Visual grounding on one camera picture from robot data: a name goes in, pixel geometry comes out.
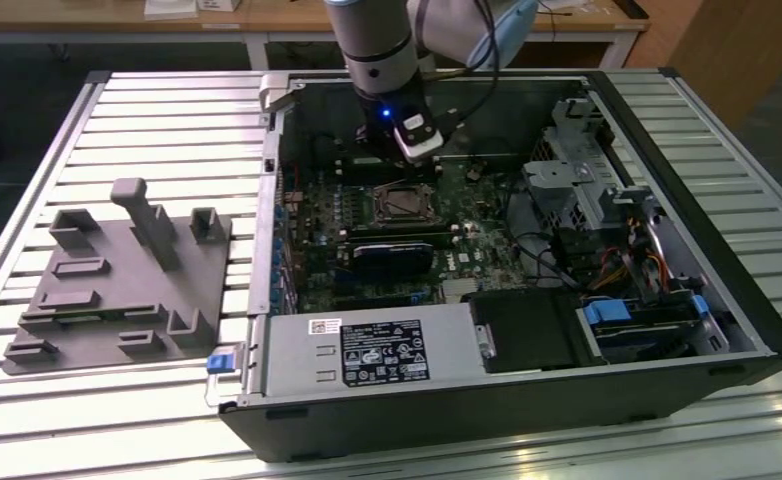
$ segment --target power supply label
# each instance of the power supply label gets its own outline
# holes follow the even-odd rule
[[[342,325],[341,346],[347,387],[430,380],[421,320]]]

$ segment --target metal workbench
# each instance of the metal workbench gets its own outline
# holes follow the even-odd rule
[[[93,76],[0,238],[0,363],[51,255],[55,212],[86,207],[98,220],[123,218],[107,199],[126,176],[149,180],[171,217],[213,206],[234,218],[221,343],[246,339],[261,76]],[[778,184],[678,78],[653,70],[610,78],[782,314]],[[664,420],[306,464],[265,464],[221,423],[213,405],[238,389],[229,381],[207,388],[205,360],[18,378],[0,369],[0,478],[782,477],[782,373]]]

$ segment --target blue drive bracket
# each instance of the blue drive bracket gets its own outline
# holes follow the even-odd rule
[[[632,320],[632,313],[622,300],[597,300],[584,308],[590,325],[608,322],[626,322]]]

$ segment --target circuit board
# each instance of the circuit board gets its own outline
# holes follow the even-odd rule
[[[441,286],[456,279],[473,279],[477,290],[529,285],[500,213],[506,176],[482,175],[477,160],[448,160],[441,167],[434,183],[345,186],[321,175],[307,186],[289,206],[302,313],[448,303]],[[434,230],[413,234],[413,219]],[[342,281],[351,273],[339,266],[341,246],[351,240],[345,232],[377,231],[382,242],[417,239],[436,246],[429,272],[397,281]]]

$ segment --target blue latch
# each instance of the blue latch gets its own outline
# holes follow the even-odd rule
[[[596,325],[600,322],[625,322],[632,320],[629,307],[622,300],[597,300],[584,308],[588,323]]]
[[[700,318],[705,318],[705,316],[712,313],[706,299],[704,298],[702,295],[694,295],[692,297],[692,301],[694,302],[694,307],[697,308],[697,313],[700,314]]]
[[[234,353],[222,353],[207,357],[207,373],[217,375],[234,372],[235,357]]]

